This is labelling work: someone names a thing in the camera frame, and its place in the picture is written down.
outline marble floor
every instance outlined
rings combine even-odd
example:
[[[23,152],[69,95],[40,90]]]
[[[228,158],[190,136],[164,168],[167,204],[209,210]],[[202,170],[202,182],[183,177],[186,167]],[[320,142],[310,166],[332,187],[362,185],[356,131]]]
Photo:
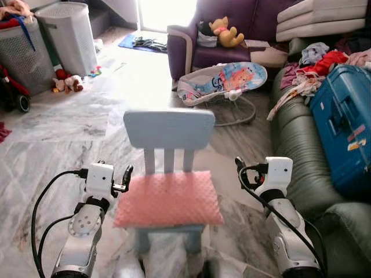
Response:
[[[131,147],[123,113],[136,108],[183,107],[171,91],[167,55],[117,46],[130,32],[111,27],[102,35],[105,48],[98,58],[103,73],[86,79],[82,92],[44,92],[32,98],[27,114],[0,112],[0,121],[12,130],[0,144],[0,277],[38,277],[30,244],[31,212],[35,199],[56,174],[99,159],[115,166],[117,180],[129,163],[134,165],[134,175],[143,174],[143,152]],[[271,155],[265,120],[268,91],[246,95],[257,108],[251,124],[216,127],[208,147],[195,155],[194,169],[212,172],[225,225],[205,228],[202,252],[195,256],[186,254],[182,234],[151,235],[151,250],[143,257],[146,277],[195,277],[206,259],[224,265],[229,273],[225,277],[279,276],[262,208],[241,191],[233,162],[237,155],[247,163]],[[180,158],[176,152],[176,165]],[[158,169],[162,159],[163,154],[156,153]],[[38,210],[38,241],[52,221],[73,212],[81,185],[81,180],[66,176],[51,187]],[[132,231],[113,228],[113,218],[114,210],[103,225],[95,277],[120,277],[125,271],[132,272],[123,277],[143,277],[133,252]],[[43,252],[46,275],[66,236],[66,222],[50,231]]]

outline chair leg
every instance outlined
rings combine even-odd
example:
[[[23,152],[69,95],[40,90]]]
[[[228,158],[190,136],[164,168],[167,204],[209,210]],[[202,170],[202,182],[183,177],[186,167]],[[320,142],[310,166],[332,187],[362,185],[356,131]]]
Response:
[[[188,238],[185,244],[185,249],[189,253],[199,253],[201,251],[201,231],[188,232]]]
[[[148,232],[144,230],[136,230],[135,237],[135,249],[139,254],[144,254],[149,251],[150,239],[148,238]]]

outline sofa armrest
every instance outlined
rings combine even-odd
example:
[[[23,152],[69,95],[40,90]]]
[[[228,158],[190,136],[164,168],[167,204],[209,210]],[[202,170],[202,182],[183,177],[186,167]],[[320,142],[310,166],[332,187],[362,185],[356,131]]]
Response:
[[[189,74],[192,70],[197,33],[197,25],[194,20],[188,27],[168,26],[168,59],[170,73],[174,80]]]
[[[371,204],[334,204],[314,224],[328,253],[329,277],[369,277]]]

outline black cable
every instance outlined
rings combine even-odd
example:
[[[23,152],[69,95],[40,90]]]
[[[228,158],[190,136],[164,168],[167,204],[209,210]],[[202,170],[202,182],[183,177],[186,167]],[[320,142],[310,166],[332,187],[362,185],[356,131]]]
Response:
[[[323,265],[325,266],[326,270],[327,270],[327,251],[326,251],[326,248],[325,248],[325,244],[323,243],[323,238],[322,238],[322,235],[321,233],[319,232],[319,230],[316,228],[316,226],[314,226],[312,223],[310,223],[308,220],[304,219],[305,223],[308,224],[310,227],[312,227],[312,229],[315,231],[315,233],[317,234],[318,236],[318,239],[319,239],[319,243],[321,244],[321,249],[322,249],[322,260],[323,260]]]
[[[326,277],[327,276],[327,270],[325,269],[320,257],[318,256],[317,252],[314,250],[313,246],[308,242],[308,240],[281,214],[279,213],[278,211],[276,211],[276,209],[274,209],[274,207],[272,207],[270,204],[268,204],[264,199],[262,199],[261,197],[259,197],[258,195],[256,195],[250,188],[247,187],[247,185],[244,183],[244,181],[242,180],[242,172],[246,172],[246,170],[248,169],[249,167],[244,167],[242,168],[239,173],[238,173],[238,179],[239,179],[239,182],[242,184],[242,186],[244,187],[244,189],[251,195],[253,196],[256,200],[258,200],[263,206],[265,206],[267,209],[270,210],[270,212],[274,213],[283,223],[286,224],[286,226],[288,226],[298,237],[299,239],[301,239],[303,241],[303,243],[309,248],[309,250],[313,253],[314,257],[316,258],[318,264],[319,264],[319,267],[323,273],[323,275]]]
[[[41,192],[39,198],[36,200],[34,209],[32,211],[32,219],[31,219],[31,248],[32,248],[32,256],[34,257],[34,261],[36,264],[37,271],[40,275],[40,278],[45,278],[44,272],[42,271],[42,265],[41,261],[39,260],[38,253],[36,250],[36,237],[35,237],[35,223],[36,223],[36,213],[37,213],[37,208],[39,206],[39,203],[45,193],[48,191],[50,186],[61,176],[66,175],[66,174],[80,174],[80,170],[75,170],[75,171],[65,171],[62,173],[59,173],[56,175],[49,183],[48,185],[44,188],[44,190]]]
[[[42,265],[42,248],[44,246],[44,241],[46,239],[46,236],[48,235],[48,232],[49,230],[54,226],[56,225],[57,223],[59,222],[62,222],[64,220],[67,220],[67,219],[70,219],[72,218],[72,216],[74,215],[70,215],[70,216],[66,216],[66,217],[63,217],[63,218],[59,218],[58,220],[55,220],[54,222],[52,222],[44,231],[44,233],[42,234],[42,237],[41,237],[41,240],[40,240],[40,245],[39,245],[39,251],[37,253],[37,256],[39,257],[39,260],[40,260],[40,264]]]

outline gray laundry basket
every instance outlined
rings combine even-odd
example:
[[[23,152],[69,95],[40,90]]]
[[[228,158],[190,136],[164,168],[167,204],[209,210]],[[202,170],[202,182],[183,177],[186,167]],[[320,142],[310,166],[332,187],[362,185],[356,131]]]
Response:
[[[98,62],[87,4],[59,2],[35,15],[45,27],[66,71],[85,76],[95,70]]]
[[[49,90],[53,86],[54,68],[44,41],[39,24],[26,24],[36,51],[20,26],[0,30],[0,64],[9,75],[26,87],[30,95]]]

